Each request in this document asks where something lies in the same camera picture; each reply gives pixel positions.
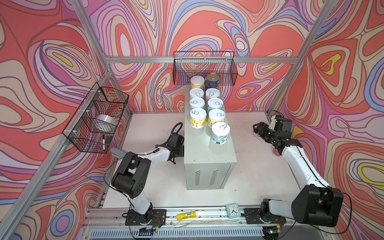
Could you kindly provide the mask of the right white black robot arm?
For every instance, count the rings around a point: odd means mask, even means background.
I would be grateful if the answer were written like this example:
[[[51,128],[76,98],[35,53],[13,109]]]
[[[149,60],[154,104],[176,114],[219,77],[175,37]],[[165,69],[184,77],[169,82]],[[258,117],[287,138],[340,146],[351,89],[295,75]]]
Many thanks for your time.
[[[292,121],[281,115],[266,124],[253,125],[253,132],[271,144],[288,163],[300,188],[292,202],[264,199],[259,218],[270,223],[280,217],[293,219],[300,224],[335,227],[344,202],[344,194],[332,188],[317,172],[308,159],[302,144],[292,138]]]

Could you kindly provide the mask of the yellow label can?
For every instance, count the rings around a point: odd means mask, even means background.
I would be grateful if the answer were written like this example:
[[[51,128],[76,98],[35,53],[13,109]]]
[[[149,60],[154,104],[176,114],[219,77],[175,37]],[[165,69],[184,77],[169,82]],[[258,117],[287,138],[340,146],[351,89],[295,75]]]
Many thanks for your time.
[[[212,109],[209,111],[209,119],[208,124],[209,127],[212,128],[212,126],[215,123],[218,122],[225,122],[226,119],[226,113],[221,109]]]

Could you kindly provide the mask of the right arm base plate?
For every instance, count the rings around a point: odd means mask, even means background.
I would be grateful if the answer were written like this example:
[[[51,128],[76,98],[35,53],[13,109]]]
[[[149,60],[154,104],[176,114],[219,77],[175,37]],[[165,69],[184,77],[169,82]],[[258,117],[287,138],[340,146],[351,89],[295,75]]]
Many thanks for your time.
[[[277,224],[284,225],[287,223],[286,219],[281,216],[276,216],[270,213],[265,213],[263,216],[260,215],[260,208],[245,208],[242,217],[246,219],[247,224]]]

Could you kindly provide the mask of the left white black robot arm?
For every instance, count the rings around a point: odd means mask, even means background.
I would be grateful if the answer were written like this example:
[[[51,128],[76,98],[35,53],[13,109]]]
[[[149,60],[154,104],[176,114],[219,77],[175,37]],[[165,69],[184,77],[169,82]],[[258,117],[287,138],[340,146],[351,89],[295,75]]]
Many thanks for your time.
[[[170,134],[168,140],[157,145],[153,150],[146,153],[135,154],[124,153],[116,148],[112,153],[121,162],[111,180],[111,185],[118,192],[127,196],[134,212],[139,215],[146,215],[152,208],[152,203],[144,193],[151,167],[168,161],[175,162],[175,158],[184,155],[185,138],[177,133]]]

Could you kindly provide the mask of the blue label tin can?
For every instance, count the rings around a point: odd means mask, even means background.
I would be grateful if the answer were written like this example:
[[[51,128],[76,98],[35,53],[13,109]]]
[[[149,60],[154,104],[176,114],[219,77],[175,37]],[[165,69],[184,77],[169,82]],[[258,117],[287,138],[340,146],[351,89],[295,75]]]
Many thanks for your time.
[[[219,87],[221,77],[217,73],[209,73],[205,78],[205,89],[217,89]]]

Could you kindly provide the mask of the pink label pull-tab can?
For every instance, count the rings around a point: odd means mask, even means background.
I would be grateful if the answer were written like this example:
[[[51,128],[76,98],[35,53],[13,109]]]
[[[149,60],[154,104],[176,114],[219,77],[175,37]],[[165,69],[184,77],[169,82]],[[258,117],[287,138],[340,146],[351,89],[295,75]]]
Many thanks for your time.
[[[191,89],[189,91],[189,94],[190,94],[190,99],[193,99],[193,98],[204,98],[204,95],[205,95],[205,92],[204,90],[200,89],[200,88],[194,88],[194,89]]]

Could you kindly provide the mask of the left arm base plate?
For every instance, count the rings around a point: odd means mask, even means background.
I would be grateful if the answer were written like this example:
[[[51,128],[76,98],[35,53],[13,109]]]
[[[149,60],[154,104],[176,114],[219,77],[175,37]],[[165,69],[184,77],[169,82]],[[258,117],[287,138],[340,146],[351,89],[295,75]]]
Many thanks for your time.
[[[166,209],[149,209],[147,213],[141,215],[134,210],[129,210],[122,214],[126,218],[126,226],[162,226],[166,223]]]

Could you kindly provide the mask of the green orange peach can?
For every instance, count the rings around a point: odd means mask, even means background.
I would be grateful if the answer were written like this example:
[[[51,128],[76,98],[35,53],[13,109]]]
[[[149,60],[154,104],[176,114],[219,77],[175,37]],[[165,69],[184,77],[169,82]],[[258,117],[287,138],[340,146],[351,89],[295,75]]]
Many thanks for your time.
[[[193,76],[190,79],[191,89],[202,89],[205,88],[205,78],[202,76]]]

